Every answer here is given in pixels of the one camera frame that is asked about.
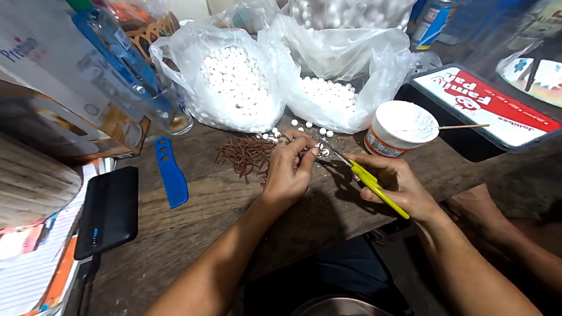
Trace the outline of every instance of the scissor blade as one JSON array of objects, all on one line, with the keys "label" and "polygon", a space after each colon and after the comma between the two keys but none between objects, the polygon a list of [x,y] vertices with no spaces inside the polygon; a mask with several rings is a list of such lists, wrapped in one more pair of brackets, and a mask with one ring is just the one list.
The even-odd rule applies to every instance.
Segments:
[{"label": "scissor blade", "polygon": [[353,164],[347,158],[345,158],[341,153],[339,153],[339,151],[337,151],[334,147],[332,147],[332,145],[328,144],[325,138],[321,138],[320,141],[322,141],[324,145],[328,146],[328,149],[330,149],[336,156],[338,156],[338,158],[340,158],[343,162],[345,162],[345,164],[348,167],[350,168],[353,167]]}]

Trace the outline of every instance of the fingernail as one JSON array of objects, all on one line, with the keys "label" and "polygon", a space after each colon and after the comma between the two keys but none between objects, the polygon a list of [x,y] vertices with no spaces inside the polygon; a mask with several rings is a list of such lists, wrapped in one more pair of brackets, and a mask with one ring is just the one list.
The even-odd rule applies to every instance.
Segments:
[{"label": "fingernail", "polygon": [[363,198],[371,198],[373,196],[373,192],[369,188],[365,187],[361,190],[361,195]]}]

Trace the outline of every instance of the dark pants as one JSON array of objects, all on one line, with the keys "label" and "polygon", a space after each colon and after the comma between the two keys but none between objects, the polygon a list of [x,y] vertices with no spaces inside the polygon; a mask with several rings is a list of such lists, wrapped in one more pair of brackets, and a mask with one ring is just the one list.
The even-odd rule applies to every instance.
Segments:
[{"label": "dark pants", "polygon": [[246,284],[244,314],[287,316],[324,295],[354,297],[396,316],[408,309],[372,245],[359,236]]}]

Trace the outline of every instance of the wooden stick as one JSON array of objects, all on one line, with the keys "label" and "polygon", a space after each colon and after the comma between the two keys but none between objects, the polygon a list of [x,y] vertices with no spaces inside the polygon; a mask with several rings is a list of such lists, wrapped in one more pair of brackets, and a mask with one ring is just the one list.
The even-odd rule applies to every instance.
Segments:
[{"label": "wooden stick", "polygon": [[457,125],[457,126],[441,126],[438,129],[455,129],[455,128],[488,127],[488,126],[490,126],[490,124]]}]

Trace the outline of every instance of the can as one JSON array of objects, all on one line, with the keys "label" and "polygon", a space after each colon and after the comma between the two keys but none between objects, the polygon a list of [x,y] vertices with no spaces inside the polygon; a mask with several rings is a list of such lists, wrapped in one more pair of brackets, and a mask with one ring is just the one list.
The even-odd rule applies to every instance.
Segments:
[{"label": "can", "polygon": [[420,51],[428,49],[457,9],[458,5],[452,0],[440,0],[432,3],[418,29],[412,35],[410,47]]},{"label": "can", "polygon": [[365,135],[365,147],[373,155],[397,158],[434,140],[437,120],[426,109],[405,101],[387,101],[377,108]]}]

